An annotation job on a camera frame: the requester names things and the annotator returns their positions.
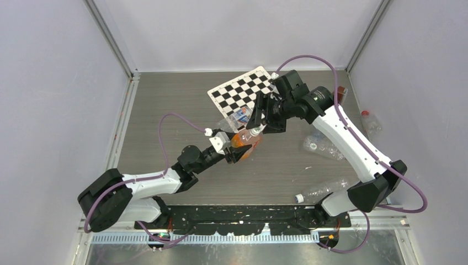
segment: black and white checkerboard pattern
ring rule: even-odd
[[[277,93],[276,88],[270,85],[270,79],[268,72],[260,66],[209,90],[208,95],[221,114],[227,117],[245,105],[253,109],[258,91]]]

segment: white wall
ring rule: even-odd
[[[0,35],[0,263],[69,264],[127,78],[82,1],[3,1]]]
[[[299,54],[344,68],[380,0],[99,0],[142,72],[275,69]],[[288,65],[319,69],[319,62]]]
[[[352,71],[363,109],[380,119],[376,140],[425,192],[408,218],[424,264],[466,264],[468,214],[468,2],[394,1]],[[421,205],[400,184],[395,202]]]

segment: wood grain surface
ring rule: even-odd
[[[197,126],[213,128],[223,117],[206,92],[242,72],[143,73],[130,116],[118,169],[121,173],[149,173],[164,169],[158,142],[158,123],[169,112],[188,118]],[[325,86],[333,90],[331,71],[300,72],[309,89]],[[339,85],[349,89],[343,108],[362,130],[359,109],[347,74],[339,71]],[[161,197],[167,204],[291,204],[302,189],[328,179],[356,174],[347,161],[330,160],[304,151],[302,142],[310,132],[304,120],[289,119],[282,134],[265,135],[245,161],[225,161],[198,175],[190,190]],[[161,129],[169,166],[187,145],[201,150],[208,138],[183,121],[170,116]]]

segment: plastic bottle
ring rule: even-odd
[[[247,125],[251,115],[252,110],[248,106],[244,106],[228,117],[222,119],[218,124],[216,124],[216,127],[223,131],[227,131],[228,133],[238,133],[239,128]]]
[[[361,122],[363,124],[364,131],[369,138],[369,141],[375,139],[380,133],[382,127],[374,114],[369,113],[367,110],[361,112]]]
[[[304,149],[333,160],[345,160],[340,150],[319,130],[315,130],[304,140]]]
[[[294,200],[296,203],[317,204],[330,193],[338,192],[348,187],[349,181],[346,178],[330,180],[303,190],[300,194],[294,196]]]
[[[231,139],[231,146],[234,148],[252,145],[252,148],[247,150],[247,152],[244,153],[240,160],[244,160],[245,158],[249,157],[255,147],[257,147],[257,144],[262,140],[262,131],[264,128],[265,126],[262,125],[250,130],[243,130]]]

